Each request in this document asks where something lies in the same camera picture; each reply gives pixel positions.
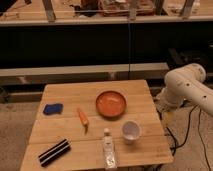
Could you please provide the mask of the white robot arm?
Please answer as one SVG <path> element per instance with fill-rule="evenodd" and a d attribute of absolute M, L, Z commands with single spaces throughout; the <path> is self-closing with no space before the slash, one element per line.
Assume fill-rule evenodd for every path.
<path fill-rule="evenodd" d="M 197 63 L 170 70 L 164 77 L 165 87 L 157 95 L 157 110 L 173 111 L 189 100 L 213 117 L 213 89 L 203 84 L 205 79 L 206 71 Z"/>

